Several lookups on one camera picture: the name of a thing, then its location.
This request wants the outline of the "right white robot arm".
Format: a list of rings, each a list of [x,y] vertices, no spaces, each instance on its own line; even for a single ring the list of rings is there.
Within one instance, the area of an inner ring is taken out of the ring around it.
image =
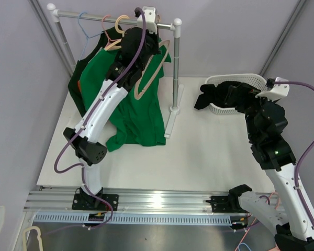
[[[231,87],[226,103],[245,115],[248,139],[255,160],[274,185],[284,214],[260,199],[247,185],[229,190],[228,207],[244,210],[257,218],[274,235],[280,250],[314,250],[314,208],[299,176],[302,161],[314,147],[308,146],[300,159],[282,137],[288,122],[277,101],[286,97],[292,82],[268,79],[262,92],[243,86]]]

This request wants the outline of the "black t shirt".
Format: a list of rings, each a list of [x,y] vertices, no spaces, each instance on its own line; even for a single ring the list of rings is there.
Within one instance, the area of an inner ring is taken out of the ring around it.
[[[253,86],[238,81],[224,81],[217,86],[203,84],[200,91],[201,94],[194,105],[197,110],[202,110],[210,104],[220,108],[238,109],[248,104],[259,92]]]

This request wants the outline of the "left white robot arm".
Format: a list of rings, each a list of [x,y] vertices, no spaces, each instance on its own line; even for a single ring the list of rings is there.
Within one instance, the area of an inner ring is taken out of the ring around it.
[[[133,27],[124,32],[120,49],[102,49],[82,72],[85,111],[63,135],[79,160],[89,209],[102,205],[101,163],[108,152],[124,144],[165,144],[157,91],[168,58],[167,41],[157,32]]]

